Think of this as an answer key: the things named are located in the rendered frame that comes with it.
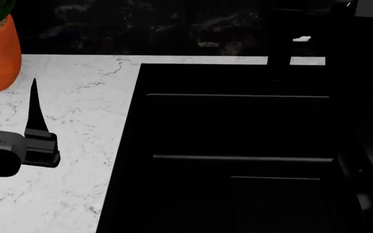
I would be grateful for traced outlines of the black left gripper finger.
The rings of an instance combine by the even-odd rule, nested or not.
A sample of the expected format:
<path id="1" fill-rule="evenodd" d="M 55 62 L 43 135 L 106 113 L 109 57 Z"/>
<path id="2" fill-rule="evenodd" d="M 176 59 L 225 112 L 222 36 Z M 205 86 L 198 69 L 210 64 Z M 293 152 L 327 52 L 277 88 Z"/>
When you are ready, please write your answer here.
<path id="1" fill-rule="evenodd" d="M 45 123 L 43 113 L 40 107 L 40 100 L 38 95 L 38 86 L 36 79 L 33 79 L 30 88 L 30 100 L 28 108 L 27 129 L 35 129 L 39 131 L 49 131 Z"/>

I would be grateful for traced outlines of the black kitchen sink basin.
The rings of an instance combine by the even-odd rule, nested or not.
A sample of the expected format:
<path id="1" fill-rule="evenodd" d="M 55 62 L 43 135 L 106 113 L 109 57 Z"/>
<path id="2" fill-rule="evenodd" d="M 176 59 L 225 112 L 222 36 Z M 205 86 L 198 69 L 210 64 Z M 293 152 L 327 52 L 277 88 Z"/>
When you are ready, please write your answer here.
<path id="1" fill-rule="evenodd" d="M 328 75 L 142 64 L 96 233 L 336 233 Z"/>

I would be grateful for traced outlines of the black sink faucet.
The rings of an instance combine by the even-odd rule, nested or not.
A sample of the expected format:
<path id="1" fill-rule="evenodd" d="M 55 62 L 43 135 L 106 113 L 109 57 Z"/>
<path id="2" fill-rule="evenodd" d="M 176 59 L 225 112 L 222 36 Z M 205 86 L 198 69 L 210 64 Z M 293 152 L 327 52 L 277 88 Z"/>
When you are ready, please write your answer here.
<path id="1" fill-rule="evenodd" d="M 283 81 L 288 75 L 293 40 L 307 36 L 305 16 L 305 10 L 281 7 L 274 9 L 268 18 L 267 67 L 274 82 Z"/>

